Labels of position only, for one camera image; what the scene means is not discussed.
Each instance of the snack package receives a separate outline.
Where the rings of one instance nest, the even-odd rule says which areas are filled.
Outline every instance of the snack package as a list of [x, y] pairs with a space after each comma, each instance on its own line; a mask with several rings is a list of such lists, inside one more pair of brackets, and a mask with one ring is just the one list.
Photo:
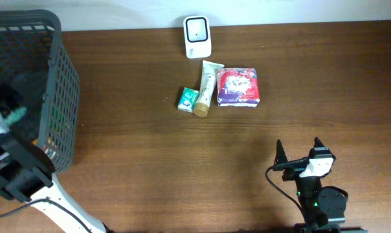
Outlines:
[[197, 96], [198, 91], [184, 87], [183, 95], [178, 103], [178, 109], [192, 113]]
[[258, 77], [254, 69], [219, 69], [216, 77], [219, 106], [256, 107], [259, 104]]

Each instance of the wooden table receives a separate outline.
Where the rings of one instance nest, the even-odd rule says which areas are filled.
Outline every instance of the wooden table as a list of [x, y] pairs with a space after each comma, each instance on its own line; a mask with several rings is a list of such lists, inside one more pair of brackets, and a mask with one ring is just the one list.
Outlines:
[[[117, 232], [234, 232], [303, 222], [264, 177], [281, 139], [290, 159], [320, 137], [337, 156], [322, 180], [347, 190], [344, 227], [391, 232], [391, 21], [214, 27], [207, 60], [256, 68], [256, 109], [177, 110], [201, 60], [181, 28], [67, 32], [81, 79], [66, 190]], [[271, 178], [289, 194], [294, 183]], [[0, 198], [0, 212], [19, 206]], [[0, 232], [61, 232], [35, 209]]]

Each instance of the purple package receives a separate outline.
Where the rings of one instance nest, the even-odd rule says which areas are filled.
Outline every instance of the purple package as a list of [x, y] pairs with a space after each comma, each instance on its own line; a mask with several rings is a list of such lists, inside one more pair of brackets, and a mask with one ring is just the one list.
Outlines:
[[217, 72], [219, 106], [256, 107], [260, 101], [258, 77], [252, 68], [224, 68]]

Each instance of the small green box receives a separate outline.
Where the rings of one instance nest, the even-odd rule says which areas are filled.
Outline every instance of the small green box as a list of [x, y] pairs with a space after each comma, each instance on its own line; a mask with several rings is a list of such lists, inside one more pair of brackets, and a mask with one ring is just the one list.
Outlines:
[[184, 87], [183, 95], [178, 103], [178, 109], [192, 113], [197, 97], [198, 91]]

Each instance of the toothpaste cap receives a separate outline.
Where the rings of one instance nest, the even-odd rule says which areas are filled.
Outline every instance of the toothpaste cap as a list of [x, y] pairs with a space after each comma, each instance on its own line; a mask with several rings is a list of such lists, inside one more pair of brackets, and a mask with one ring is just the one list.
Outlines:
[[201, 102], [198, 102], [198, 103], [195, 103], [193, 112], [198, 117], [207, 117], [208, 108], [209, 108], [208, 105], [201, 103]]

